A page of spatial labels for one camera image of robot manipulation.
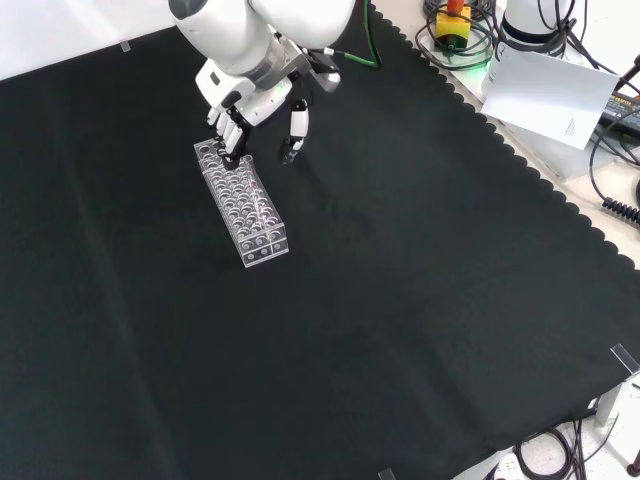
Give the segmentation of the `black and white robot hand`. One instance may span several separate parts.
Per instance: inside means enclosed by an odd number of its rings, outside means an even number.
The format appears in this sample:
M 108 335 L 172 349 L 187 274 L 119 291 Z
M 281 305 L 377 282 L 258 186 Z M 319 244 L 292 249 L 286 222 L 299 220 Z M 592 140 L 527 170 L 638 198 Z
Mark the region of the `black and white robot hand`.
M 277 113 L 302 75 L 294 71 L 266 90 L 246 77 L 224 73 L 208 60 L 196 75 L 196 85 L 210 106 L 206 123 L 219 143 L 218 155 L 226 170 L 238 168 L 254 128 Z

